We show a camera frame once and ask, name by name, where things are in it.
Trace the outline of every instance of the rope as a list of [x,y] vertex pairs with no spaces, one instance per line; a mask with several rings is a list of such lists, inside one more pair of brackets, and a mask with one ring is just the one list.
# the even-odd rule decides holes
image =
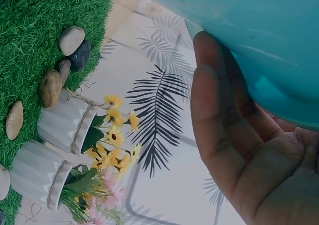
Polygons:
[[85,103],[88,104],[88,107],[85,111],[85,113],[83,114],[82,118],[81,118],[81,121],[78,125],[78,128],[75,132],[75,135],[74,135],[74,139],[72,141],[72,144],[71,144],[71,153],[72,154],[75,154],[75,145],[76,145],[76,139],[77,137],[79,136],[79,133],[80,133],[80,130],[81,130],[81,127],[82,127],[82,124],[84,122],[84,119],[86,118],[86,116],[88,115],[88,113],[90,112],[91,108],[92,107],[98,107],[98,108],[102,108],[102,109],[109,109],[110,108],[110,105],[107,104],[107,103],[104,103],[104,104],[98,104],[98,103],[95,103],[87,98],[85,98],[84,96],[80,95],[80,94],[76,94],[76,93],[73,93],[71,90],[67,89],[66,90],[67,94],[68,94],[68,98],[67,100],[70,100],[71,98],[77,98],[77,99],[81,99],[82,101],[84,101]]
[[61,172],[61,170],[63,169],[63,167],[64,167],[64,165],[65,165],[66,163],[67,163],[66,160],[64,160],[64,161],[62,162],[61,166],[59,167],[58,171],[56,172],[56,174],[55,174],[55,176],[54,176],[52,185],[51,185],[50,190],[49,190],[48,199],[47,199],[47,201],[46,201],[46,206],[47,206],[49,209],[51,209],[50,202],[51,202],[52,191],[53,191],[53,188],[54,188],[56,179],[57,179],[59,173]]

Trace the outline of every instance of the white vase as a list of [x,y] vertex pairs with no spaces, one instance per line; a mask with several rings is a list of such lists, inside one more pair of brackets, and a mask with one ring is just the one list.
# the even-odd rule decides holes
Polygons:
[[31,140],[13,159],[11,186],[41,206],[57,211],[62,188],[73,164],[45,145]]
[[53,146],[75,155],[81,154],[85,136],[97,108],[88,100],[60,94],[53,109],[43,109],[37,124],[39,137]]

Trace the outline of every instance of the stone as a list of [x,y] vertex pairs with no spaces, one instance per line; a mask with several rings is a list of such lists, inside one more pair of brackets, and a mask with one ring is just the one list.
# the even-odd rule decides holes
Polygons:
[[71,61],[71,70],[74,72],[81,71],[88,62],[90,53],[91,43],[87,40],[84,40],[80,47],[68,57],[68,59]]
[[48,70],[42,76],[39,96],[44,108],[53,108],[58,102],[62,89],[60,73],[55,69]]
[[73,54],[83,42],[85,32],[77,26],[67,27],[60,36],[59,46],[62,53],[66,56]]
[[5,213],[4,211],[0,210],[0,225],[4,225],[5,223]]
[[5,122],[5,132],[10,140],[15,139],[23,124],[23,105],[16,101],[10,109]]
[[71,62],[68,59],[63,59],[58,65],[58,71],[62,80],[62,87],[65,84],[66,79],[68,78],[70,72]]
[[9,188],[10,188],[9,171],[0,164],[0,201],[6,198],[9,192]]

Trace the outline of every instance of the black stone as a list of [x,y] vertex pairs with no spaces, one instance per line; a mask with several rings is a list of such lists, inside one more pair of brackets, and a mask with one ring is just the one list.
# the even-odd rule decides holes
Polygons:
[[0,210],[0,225],[3,225],[5,222],[5,213],[4,211]]
[[70,56],[67,56],[67,58],[71,61],[70,69],[74,72],[81,71],[85,67],[86,63],[88,62],[90,53],[91,53],[91,43],[87,40],[84,40],[82,44],[79,46],[79,48],[77,48],[73,54],[71,54]]

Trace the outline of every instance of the green grass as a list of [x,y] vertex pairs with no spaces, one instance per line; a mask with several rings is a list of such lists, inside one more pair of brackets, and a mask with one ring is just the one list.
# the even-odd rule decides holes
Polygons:
[[[80,26],[91,42],[86,68],[71,73],[66,87],[75,90],[97,65],[105,18],[112,0],[0,0],[0,164],[11,169],[14,155],[23,142],[36,138],[40,113],[38,83],[44,71],[62,59],[58,38],[69,25]],[[24,122],[18,137],[5,134],[8,110],[17,100],[24,106]],[[5,225],[14,224],[21,197],[10,190],[0,202],[6,213]]]

